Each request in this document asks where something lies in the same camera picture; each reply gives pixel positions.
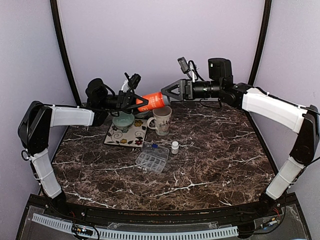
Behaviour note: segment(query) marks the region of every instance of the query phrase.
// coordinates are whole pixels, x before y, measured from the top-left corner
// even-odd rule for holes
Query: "white cap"
[[[178,149],[179,148],[179,143],[177,141],[173,141],[171,145],[172,149]]]

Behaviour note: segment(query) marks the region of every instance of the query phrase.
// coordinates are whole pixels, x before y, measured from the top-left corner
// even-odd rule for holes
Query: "marble table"
[[[196,210],[255,202],[274,177],[244,112],[173,102],[170,133],[146,141],[171,147],[162,173],[137,166],[140,148],[103,144],[111,125],[70,126],[53,160],[68,202],[122,210]]]

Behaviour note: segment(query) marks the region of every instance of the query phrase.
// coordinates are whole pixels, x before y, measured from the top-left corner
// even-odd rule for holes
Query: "small bowl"
[[[134,121],[135,116],[125,112],[120,112],[119,116],[115,116],[112,119],[112,123],[123,133],[128,132],[129,128],[132,126],[132,124],[134,124]]]

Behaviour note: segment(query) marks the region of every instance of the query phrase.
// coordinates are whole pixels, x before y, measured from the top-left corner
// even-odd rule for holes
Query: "orange object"
[[[167,96],[163,96],[161,92],[151,93],[145,96],[142,96],[144,99],[149,100],[148,105],[141,106],[138,108],[139,112],[150,111],[152,109],[163,108],[166,105],[170,104],[170,99]],[[137,99],[136,104],[141,104],[142,101]]]

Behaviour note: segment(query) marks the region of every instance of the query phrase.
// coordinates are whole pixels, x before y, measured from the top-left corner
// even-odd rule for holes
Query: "plastic pill organizer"
[[[135,163],[147,170],[161,173],[166,166],[168,155],[168,148],[145,141]]]

